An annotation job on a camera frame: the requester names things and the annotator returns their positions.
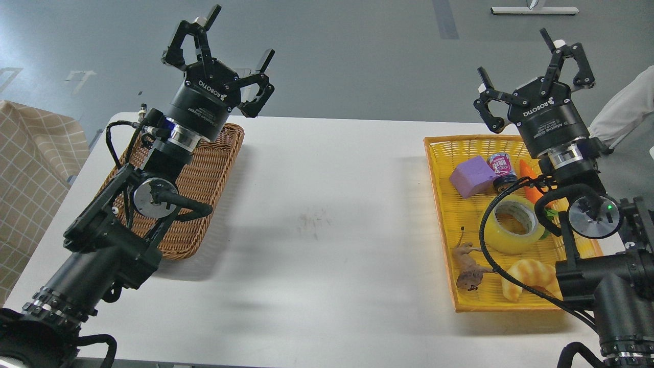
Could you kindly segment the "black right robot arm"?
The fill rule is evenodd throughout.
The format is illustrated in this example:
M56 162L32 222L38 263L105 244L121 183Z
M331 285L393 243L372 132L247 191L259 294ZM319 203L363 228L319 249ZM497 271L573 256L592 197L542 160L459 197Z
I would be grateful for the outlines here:
M591 137L572 94L595 86L581 43L540 34L551 54L546 72L511 93L497 90L486 70L474 107L488 129L514 124L541 175L519 178L493 199L481 218L479 244L493 271L575 316L598 337L600 356L581 342L565 346L559 367L581 356L593 367L652 367L652 218L640 197L615 200L599 177L597 159L606 147ZM486 222L495 207L521 187L543 193L535 204L538 223L563 245L555 279L562 296L510 275L491 256Z

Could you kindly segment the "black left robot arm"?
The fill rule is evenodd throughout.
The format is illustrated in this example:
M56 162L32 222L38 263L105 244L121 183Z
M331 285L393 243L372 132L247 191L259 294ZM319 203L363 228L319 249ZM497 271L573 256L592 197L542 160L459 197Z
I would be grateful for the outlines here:
M274 86L265 70L275 51L246 77L211 55L206 37L221 10L182 20L161 61L184 73L170 109L141 111L137 122L109 123L106 142L117 173L64 232L70 257L23 306L2 309L2 367L70 367L80 347L106 344L102 367L114 363L108 334L82 337L80 326L100 301L114 303L157 271L159 243L173 223L206 218L213 206L183 196L178 178L203 143L214 142L231 112L257 117Z

